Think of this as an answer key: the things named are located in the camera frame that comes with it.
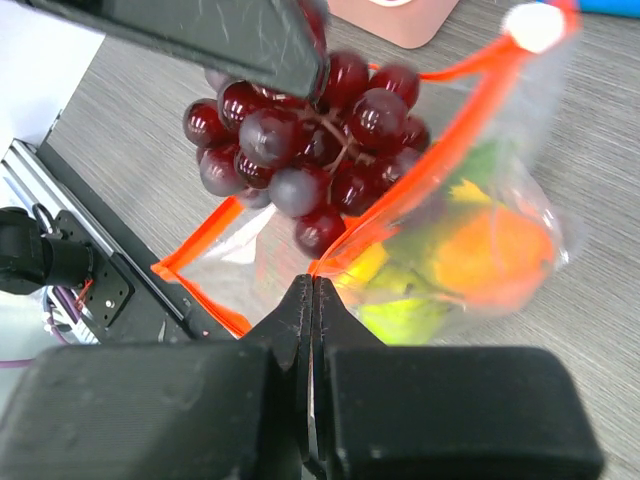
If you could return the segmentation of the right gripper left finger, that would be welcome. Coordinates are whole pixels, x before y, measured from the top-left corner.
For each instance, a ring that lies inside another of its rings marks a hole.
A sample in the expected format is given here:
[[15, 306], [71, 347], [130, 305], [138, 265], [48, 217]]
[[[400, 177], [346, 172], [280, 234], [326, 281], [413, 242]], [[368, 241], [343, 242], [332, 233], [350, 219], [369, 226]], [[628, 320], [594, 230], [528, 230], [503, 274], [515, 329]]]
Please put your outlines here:
[[239, 340], [45, 351], [2, 416], [2, 477], [300, 478], [306, 393], [296, 376], [312, 292], [298, 276]]

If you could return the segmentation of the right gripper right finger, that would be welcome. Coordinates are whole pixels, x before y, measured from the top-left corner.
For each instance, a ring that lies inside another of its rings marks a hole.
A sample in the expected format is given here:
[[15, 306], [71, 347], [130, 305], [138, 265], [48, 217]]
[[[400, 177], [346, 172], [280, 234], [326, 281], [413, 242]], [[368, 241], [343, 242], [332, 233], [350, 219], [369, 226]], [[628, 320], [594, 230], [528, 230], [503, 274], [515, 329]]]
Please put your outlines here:
[[313, 373], [331, 479], [597, 479], [574, 381], [527, 346], [392, 347], [314, 282]]

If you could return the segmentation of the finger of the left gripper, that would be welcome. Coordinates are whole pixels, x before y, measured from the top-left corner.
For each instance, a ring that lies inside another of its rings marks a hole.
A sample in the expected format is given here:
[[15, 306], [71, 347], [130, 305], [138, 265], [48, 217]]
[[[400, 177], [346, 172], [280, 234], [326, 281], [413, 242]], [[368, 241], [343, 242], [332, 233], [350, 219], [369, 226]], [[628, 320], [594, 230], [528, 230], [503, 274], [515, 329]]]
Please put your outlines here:
[[328, 76], [324, 1], [32, 1], [30, 8], [303, 99]]

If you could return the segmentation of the green pear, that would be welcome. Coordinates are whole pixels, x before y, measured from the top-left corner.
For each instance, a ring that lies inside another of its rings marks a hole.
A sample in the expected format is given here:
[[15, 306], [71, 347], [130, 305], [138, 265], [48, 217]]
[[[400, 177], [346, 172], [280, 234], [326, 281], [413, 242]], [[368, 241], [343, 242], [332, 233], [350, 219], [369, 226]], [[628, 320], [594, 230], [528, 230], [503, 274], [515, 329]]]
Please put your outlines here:
[[360, 322], [387, 345], [423, 345], [439, 333], [457, 308], [434, 296], [415, 270], [385, 265], [366, 285], [356, 309]]

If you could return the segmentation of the clear zip top bag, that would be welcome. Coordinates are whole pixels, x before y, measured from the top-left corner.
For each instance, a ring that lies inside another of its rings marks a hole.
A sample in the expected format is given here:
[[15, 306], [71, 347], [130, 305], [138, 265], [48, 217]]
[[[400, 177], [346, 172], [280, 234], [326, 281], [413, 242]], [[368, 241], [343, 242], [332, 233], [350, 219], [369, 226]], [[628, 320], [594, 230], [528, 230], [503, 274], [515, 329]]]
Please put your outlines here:
[[340, 50], [316, 98], [217, 80], [184, 128], [220, 205], [155, 274], [237, 337], [303, 273], [389, 345], [520, 309], [571, 253], [530, 165], [578, 30], [573, 2], [536, 1], [441, 71]]

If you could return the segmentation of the purple grape bunch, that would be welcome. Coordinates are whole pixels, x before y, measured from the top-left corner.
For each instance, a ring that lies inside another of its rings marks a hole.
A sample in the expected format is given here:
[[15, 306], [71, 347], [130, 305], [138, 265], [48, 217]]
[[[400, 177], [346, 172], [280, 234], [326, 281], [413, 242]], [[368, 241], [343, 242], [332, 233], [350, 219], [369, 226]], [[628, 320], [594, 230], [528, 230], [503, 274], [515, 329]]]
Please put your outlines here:
[[320, 258], [428, 149], [412, 114], [418, 73], [392, 63], [371, 71], [349, 50], [329, 52], [319, 95], [299, 99], [217, 72], [211, 98], [182, 120], [205, 189], [251, 209], [275, 206], [294, 222], [299, 250]]

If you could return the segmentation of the yellow banana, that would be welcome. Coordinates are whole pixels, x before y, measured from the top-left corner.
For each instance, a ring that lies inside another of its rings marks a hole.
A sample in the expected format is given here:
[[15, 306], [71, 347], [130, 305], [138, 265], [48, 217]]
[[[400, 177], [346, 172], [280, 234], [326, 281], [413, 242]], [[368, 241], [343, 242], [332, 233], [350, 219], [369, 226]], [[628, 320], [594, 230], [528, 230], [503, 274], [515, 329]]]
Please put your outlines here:
[[[439, 205], [441, 211], [447, 206], [461, 206], [463, 204], [487, 205], [491, 198], [476, 184], [463, 179], [458, 185], [449, 188]], [[342, 274], [337, 277], [337, 283], [344, 288], [356, 288], [371, 281], [389, 260], [389, 251], [380, 243], [368, 247]]]

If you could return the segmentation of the green orange mango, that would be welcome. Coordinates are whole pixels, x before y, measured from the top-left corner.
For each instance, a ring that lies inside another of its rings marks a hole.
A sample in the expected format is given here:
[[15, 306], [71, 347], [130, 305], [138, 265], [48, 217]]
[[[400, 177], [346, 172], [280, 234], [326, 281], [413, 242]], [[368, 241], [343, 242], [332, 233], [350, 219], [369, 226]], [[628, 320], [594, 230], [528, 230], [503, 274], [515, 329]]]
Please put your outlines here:
[[[487, 205], [440, 202], [463, 179]], [[394, 265], [415, 270], [445, 302], [488, 311], [515, 310], [538, 289], [556, 260], [550, 208], [513, 154], [495, 141], [474, 147], [384, 242]]]

